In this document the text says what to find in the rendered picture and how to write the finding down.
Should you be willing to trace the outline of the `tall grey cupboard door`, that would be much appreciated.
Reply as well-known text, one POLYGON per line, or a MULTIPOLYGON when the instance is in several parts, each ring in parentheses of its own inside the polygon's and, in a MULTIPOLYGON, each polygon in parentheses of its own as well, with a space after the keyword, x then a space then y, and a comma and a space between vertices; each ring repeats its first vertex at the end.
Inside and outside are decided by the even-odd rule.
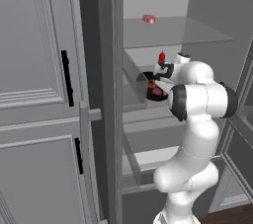
POLYGON ((0 125, 76 117, 86 97, 78 0, 0 0, 0 125))

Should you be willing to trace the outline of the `short grey cupboard door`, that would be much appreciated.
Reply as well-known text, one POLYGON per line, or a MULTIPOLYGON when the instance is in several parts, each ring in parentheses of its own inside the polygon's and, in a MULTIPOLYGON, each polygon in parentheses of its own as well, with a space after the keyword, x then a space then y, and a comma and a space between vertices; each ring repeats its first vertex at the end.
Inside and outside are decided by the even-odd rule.
POLYGON ((78 117, 0 126, 0 224, 91 224, 78 117))

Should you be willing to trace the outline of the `grey fridge door with bins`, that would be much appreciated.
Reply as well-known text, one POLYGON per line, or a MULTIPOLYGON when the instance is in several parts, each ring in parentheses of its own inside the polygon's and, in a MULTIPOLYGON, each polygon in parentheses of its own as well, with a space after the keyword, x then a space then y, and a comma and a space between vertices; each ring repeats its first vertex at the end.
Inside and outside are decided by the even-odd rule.
POLYGON ((236 92, 239 108, 226 121, 217 148, 225 167, 210 212, 253 204, 253 40, 236 92))

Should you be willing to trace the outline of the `pink meat piece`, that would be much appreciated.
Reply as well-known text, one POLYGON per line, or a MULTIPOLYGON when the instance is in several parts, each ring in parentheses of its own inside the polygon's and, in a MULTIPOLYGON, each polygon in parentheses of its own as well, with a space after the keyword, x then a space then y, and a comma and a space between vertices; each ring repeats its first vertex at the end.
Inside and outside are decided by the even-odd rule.
POLYGON ((154 15, 143 15, 142 20, 147 24, 154 24, 156 22, 156 17, 154 15))

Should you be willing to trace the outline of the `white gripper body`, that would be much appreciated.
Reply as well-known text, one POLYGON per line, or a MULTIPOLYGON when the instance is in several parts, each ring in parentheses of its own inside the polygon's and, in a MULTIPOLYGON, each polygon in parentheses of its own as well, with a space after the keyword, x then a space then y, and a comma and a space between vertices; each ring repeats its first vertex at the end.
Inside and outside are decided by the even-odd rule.
POLYGON ((155 81, 155 84, 162 89, 166 94, 169 94, 170 91, 172 90, 172 88, 174 87, 173 84, 171 83, 167 83, 167 82, 163 82, 163 81, 155 81))

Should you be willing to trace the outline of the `black bowl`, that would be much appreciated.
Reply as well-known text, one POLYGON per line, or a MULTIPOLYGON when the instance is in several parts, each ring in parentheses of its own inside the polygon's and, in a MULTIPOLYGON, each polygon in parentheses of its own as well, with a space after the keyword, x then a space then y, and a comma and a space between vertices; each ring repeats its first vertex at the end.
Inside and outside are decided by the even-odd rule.
POLYGON ((153 89, 148 88, 148 83, 150 81, 155 82, 155 78, 153 76, 153 73, 151 71, 144 71, 141 72, 137 78, 137 81, 143 82, 144 80, 147 80, 147 87, 146 87, 146 98, 150 101, 154 102, 162 102, 165 101, 168 98, 168 94, 166 94, 162 89, 160 89, 157 85, 155 88, 158 88, 163 91, 163 96, 156 96, 152 93, 153 89))

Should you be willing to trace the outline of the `glass fridge shelf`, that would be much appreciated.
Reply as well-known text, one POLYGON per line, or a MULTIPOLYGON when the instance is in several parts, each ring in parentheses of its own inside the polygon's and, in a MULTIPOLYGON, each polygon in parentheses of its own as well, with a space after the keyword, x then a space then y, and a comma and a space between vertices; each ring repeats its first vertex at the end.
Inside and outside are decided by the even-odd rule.
POLYGON ((124 51, 123 55, 123 110, 125 112, 144 110, 151 107, 163 107, 162 102, 150 101, 146 98, 147 80, 137 81, 137 76, 144 71, 151 71, 153 67, 138 67, 129 54, 124 51))
POLYGON ((189 17, 158 17, 154 24, 141 18, 124 19, 124 48, 232 41, 232 37, 189 17))

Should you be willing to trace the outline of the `grey fridge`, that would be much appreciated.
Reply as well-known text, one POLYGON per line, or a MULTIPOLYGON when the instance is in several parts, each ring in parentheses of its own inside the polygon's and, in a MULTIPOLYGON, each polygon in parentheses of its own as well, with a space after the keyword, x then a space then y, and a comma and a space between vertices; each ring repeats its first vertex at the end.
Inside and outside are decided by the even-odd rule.
MULTIPOLYGON (((237 98, 237 86, 252 40, 253 0, 123 0, 123 55, 126 51, 138 67, 153 67, 154 70, 162 50, 165 52, 165 61, 168 63, 171 63, 179 52, 188 54, 193 61, 201 61, 209 65, 213 71, 215 82, 222 82, 231 88, 237 98), (124 48, 124 19, 142 19, 142 16, 147 14, 154 15, 156 19, 158 17, 189 17, 232 37, 232 41, 124 48)), ((192 212, 199 221, 210 210, 225 167, 217 153, 217 148, 227 120, 228 118, 217 118, 214 121, 219 128, 219 138, 211 161, 218 169, 218 181, 194 202, 192 212)), ((123 224, 153 224, 154 218, 163 209, 167 199, 167 194, 157 188, 156 190, 123 194, 125 188, 124 167, 130 172, 130 184, 133 185, 133 171, 123 141, 125 133, 182 125, 185 126, 185 134, 186 123, 178 120, 170 112, 168 98, 163 107, 151 107, 130 112, 123 110, 123 224)))

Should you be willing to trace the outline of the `clear fridge drawer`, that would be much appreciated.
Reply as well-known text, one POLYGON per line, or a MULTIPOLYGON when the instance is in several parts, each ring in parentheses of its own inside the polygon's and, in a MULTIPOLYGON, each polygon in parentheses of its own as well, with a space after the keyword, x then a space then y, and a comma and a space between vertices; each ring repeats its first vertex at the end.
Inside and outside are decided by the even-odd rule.
POLYGON ((184 129, 182 125, 125 133, 123 141, 133 171, 133 185, 130 172, 124 167, 123 194, 156 190, 153 172, 177 152, 184 129))

